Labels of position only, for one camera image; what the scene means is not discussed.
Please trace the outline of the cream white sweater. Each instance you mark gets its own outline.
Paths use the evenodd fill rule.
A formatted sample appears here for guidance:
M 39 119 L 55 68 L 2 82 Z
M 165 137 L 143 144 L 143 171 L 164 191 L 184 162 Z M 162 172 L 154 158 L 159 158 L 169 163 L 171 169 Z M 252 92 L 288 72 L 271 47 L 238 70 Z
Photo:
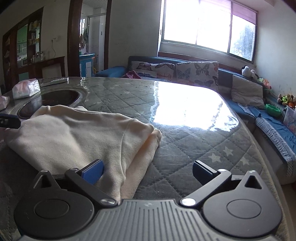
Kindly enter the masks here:
M 4 130 L 4 142 L 39 171 L 61 174 L 102 160 L 96 186 L 117 201 L 133 198 L 161 139 L 151 124 L 81 106 L 43 106 L 18 129 Z

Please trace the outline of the pink plastic bag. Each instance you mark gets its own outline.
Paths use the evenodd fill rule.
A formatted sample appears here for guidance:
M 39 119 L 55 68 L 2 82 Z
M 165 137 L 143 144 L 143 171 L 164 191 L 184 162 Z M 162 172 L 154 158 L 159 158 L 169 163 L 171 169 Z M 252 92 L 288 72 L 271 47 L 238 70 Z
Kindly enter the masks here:
M 0 111 L 6 109 L 9 102 L 10 102 L 10 97 L 9 96 L 1 95 L 0 96 Z

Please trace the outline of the white tissue pack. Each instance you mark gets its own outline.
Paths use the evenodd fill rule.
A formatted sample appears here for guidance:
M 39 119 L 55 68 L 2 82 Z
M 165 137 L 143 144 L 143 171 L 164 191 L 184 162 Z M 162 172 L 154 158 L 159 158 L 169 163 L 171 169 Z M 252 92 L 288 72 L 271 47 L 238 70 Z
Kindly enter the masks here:
M 22 80 L 12 88 L 14 99 L 31 97 L 40 91 L 41 88 L 36 78 Z

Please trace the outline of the grey remote control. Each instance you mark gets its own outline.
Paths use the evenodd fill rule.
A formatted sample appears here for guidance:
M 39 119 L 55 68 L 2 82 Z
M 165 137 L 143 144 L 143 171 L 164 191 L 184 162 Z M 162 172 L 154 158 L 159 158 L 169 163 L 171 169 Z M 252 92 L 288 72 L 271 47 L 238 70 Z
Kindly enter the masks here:
M 44 78 L 39 80 L 40 87 L 46 87 L 50 85 L 55 84 L 62 84 L 62 83 L 68 83 L 69 78 L 68 77 L 62 77 L 62 78 Z

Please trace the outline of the dark wooden cabinet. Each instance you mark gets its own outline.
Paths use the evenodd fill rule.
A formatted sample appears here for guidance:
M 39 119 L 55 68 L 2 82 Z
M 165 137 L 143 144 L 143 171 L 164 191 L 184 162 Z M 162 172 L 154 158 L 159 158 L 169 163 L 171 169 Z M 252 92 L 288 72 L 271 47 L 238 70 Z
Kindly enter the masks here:
M 24 79 L 66 76 L 65 56 L 58 57 L 54 49 L 58 38 L 53 37 L 46 50 L 41 48 L 41 41 L 46 39 L 42 36 L 43 11 L 36 10 L 3 35 L 4 92 Z

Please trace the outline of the blue corner sofa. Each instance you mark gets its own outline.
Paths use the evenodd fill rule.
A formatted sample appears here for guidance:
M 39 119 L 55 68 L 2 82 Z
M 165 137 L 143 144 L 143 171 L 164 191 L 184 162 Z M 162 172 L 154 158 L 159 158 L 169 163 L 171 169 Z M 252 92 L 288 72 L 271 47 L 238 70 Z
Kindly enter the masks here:
M 222 69 L 218 62 L 188 61 L 130 56 L 127 67 L 115 66 L 97 72 L 96 77 L 136 78 L 206 87 L 218 92 L 247 125 L 268 157 L 280 184 L 295 182 L 295 113 L 271 114 L 262 84 L 241 74 Z

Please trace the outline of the green bowl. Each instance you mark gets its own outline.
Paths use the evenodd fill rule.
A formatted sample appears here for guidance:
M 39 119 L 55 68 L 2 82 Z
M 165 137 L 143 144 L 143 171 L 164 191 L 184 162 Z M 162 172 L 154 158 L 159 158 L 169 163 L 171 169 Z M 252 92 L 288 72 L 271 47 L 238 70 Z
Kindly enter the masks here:
M 270 116 L 274 118 L 279 118 L 281 116 L 281 110 L 272 104 L 266 104 L 265 110 Z

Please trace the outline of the blue white small cabinet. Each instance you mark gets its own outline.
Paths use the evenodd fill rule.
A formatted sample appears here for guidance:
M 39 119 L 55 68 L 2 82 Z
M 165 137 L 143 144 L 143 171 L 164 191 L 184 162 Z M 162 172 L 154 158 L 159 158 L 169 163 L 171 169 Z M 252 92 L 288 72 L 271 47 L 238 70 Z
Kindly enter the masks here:
M 81 77 L 93 77 L 93 60 L 95 54 L 84 54 L 79 56 L 80 64 L 80 76 Z

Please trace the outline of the grey plain cushion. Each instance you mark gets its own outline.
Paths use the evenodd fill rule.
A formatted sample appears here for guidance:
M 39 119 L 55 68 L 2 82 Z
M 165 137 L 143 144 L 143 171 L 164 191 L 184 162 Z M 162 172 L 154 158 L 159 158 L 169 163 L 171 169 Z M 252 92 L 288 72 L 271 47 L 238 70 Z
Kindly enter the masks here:
M 231 98 L 242 105 L 265 109 L 263 87 L 237 75 L 232 76 Z

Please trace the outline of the clear plastic storage box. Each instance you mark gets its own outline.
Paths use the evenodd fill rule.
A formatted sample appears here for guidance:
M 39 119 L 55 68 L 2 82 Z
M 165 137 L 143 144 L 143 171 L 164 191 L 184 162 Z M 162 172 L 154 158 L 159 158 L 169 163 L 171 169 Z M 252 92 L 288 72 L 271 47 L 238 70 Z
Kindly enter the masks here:
M 287 107 L 285 111 L 285 117 L 283 120 L 284 125 L 294 134 L 296 135 L 296 113 L 290 107 Z

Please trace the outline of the butterfly cushion right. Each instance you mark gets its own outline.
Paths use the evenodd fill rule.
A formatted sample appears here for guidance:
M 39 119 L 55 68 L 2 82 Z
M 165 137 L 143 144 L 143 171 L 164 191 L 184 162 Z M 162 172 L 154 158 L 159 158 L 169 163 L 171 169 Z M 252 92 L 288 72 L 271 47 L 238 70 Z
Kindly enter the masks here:
M 218 89 L 218 62 L 180 62 L 175 65 L 176 82 L 192 86 Z

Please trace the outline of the butterfly cushion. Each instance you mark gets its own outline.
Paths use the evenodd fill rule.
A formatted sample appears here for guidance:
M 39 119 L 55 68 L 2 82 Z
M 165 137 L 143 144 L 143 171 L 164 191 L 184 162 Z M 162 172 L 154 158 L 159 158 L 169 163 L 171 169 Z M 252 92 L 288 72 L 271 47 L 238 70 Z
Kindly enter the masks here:
M 172 63 L 148 63 L 143 61 L 132 61 L 131 70 L 140 77 L 160 78 L 171 80 L 175 72 L 175 64 Z
M 176 82 L 192 86 L 218 89 L 218 62 L 180 62 L 175 65 Z

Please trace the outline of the green plush toy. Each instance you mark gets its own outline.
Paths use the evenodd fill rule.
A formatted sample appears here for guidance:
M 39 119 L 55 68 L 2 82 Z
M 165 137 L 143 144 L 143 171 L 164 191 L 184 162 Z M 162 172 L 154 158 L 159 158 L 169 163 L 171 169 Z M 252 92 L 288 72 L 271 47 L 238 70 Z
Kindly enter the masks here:
M 288 106 L 292 109 L 295 109 L 296 97 L 292 94 L 287 94 L 287 95 L 279 94 L 277 98 L 277 103 L 283 106 Z

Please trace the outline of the white plush toy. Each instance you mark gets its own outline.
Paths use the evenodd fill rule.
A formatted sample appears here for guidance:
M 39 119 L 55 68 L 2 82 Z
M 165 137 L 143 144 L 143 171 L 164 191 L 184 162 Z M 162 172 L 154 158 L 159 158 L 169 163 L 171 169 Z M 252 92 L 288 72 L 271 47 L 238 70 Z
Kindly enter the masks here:
M 241 69 L 242 75 L 246 78 L 258 80 L 259 76 L 256 74 L 255 70 L 251 70 L 248 66 L 244 66 Z

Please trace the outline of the butterfly cushion left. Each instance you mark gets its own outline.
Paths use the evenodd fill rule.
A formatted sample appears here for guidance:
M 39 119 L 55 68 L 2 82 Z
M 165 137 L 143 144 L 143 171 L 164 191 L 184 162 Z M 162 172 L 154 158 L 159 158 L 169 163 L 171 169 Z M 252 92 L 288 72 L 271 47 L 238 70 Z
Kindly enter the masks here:
M 172 63 L 148 63 L 143 61 L 132 61 L 131 70 L 140 77 L 160 78 L 171 80 L 175 72 L 175 64 Z

